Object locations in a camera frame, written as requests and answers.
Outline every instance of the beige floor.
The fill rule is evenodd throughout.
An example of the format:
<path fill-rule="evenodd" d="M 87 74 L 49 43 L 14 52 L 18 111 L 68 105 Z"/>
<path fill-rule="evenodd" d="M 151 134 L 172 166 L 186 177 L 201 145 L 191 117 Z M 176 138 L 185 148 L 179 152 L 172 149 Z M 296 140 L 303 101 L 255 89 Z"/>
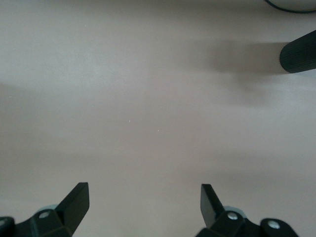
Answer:
<path fill-rule="evenodd" d="M 201 183 L 256 224 L 316 226 L 315 14 L 263 0 L 0 3 L 0 215 L 89 182 L 76 237 L 194 237 Z"/>

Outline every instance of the screw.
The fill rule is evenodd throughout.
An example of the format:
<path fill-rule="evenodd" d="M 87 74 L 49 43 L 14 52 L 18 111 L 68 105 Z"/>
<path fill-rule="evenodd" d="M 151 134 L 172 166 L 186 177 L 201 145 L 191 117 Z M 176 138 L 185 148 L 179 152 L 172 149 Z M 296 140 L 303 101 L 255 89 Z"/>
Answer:
<path fill-rule="evenodd" d="M 48 215 L 49 215 L 49 212 L 46 211 L 46 212 L 41 213 L 41 214 L 39 215 L 39 218 L 45 218 L 45 217 L 47 217 Z"/>
<path fill-rule="evenodd" d="M 238 216 L 237 216 L 235 213 L 233 213 L 233 212 L 229 212 L 229 213 L 227 214 L 227 216 L 228 216 L 228 218 L 231 219 L 231 220 L 237 220 L 237 219 L 238 219 Z"/>
<path fill-rule="evenodd" d="M 281 226 L 276 221 L 268 221 L 268 225 L 273 229 L 280 229 Z"/>

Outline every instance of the black plastic bracket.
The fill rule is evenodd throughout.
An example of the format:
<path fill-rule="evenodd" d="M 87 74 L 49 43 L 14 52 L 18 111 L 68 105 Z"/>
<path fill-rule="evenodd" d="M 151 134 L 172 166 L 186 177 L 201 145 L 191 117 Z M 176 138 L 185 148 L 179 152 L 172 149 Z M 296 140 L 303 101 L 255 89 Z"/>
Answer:
<path fill-rule="evenodd" d="M 200 207 L 206 228 L 197 237 L 298 237 L 284 221 L 268 218 L 258 226 L 238 212 L 226 211 L 210 184 L 202 184 Z"/>
<path fill-rule="evenodd" d="M 16 225 L 12 217 L 0 217 L 0 237 L 71 237 L 88 209 L 88 183 L 78 183 L 54 210 L 39 211 Z"/>

